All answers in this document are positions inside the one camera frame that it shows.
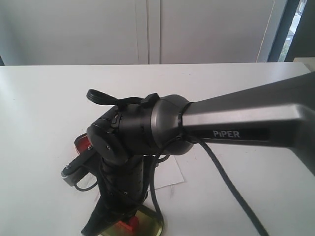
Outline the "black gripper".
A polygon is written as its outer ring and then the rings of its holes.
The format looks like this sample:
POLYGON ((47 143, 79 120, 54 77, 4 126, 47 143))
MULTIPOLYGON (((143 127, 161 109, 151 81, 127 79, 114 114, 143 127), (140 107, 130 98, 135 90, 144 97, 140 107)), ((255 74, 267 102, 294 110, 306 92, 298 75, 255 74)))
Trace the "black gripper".
POLYGON ((95 174, 100 198, 82 229, 83 236, 98 236, 118 219, 131 218, 147 197, 153 157, 133 156, 121 166, 97 159, 95 174))

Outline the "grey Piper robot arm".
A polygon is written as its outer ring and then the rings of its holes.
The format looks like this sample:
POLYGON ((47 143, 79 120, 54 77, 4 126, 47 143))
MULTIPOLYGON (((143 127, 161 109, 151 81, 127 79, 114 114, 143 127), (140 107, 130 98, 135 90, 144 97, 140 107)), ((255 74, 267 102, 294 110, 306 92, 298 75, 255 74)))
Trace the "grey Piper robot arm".
POLYGON ((82 230, 96 236, 131 218, 151 194, 159 221, 163 216, 154 191, 154 173, 167 156, 201 145, 258 233, 266 229, 233 185, 209 143, 282 147, 315 170, 315 75, 281 80, 198 102, 173 94, 117 99, 95 89, 87 98, 110 110, 88 129, 97 157, 94 174, 100 190, 82 230))

